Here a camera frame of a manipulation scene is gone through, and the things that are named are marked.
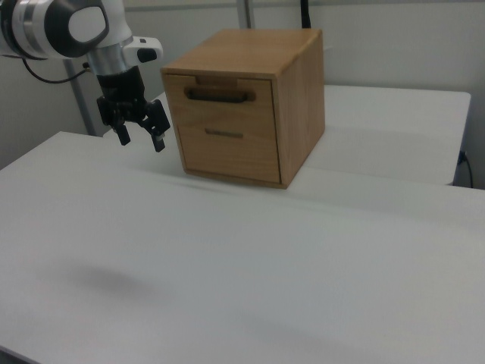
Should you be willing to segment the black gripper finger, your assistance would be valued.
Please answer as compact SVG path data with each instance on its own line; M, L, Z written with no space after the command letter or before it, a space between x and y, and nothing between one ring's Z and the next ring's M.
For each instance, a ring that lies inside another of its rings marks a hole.
M161 152L165 148L164 135L171 128L164 107L161 101L156 99L147 102L143 111L144 115L137 124L150 134L155 151Z
M110 102L107 99L97 99L99 113L102 123L109 126L118 136L122 146L130 142L128 130L124 125L124 114L116 102Z

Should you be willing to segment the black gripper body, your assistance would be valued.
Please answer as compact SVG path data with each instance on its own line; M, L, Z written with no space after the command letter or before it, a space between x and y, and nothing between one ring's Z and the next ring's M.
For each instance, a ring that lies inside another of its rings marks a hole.
M102 96L97 99L101 113L113 111L119 105L134 114L145 111L145 86L138 66L119 74L98 75L97 80L102 89Z

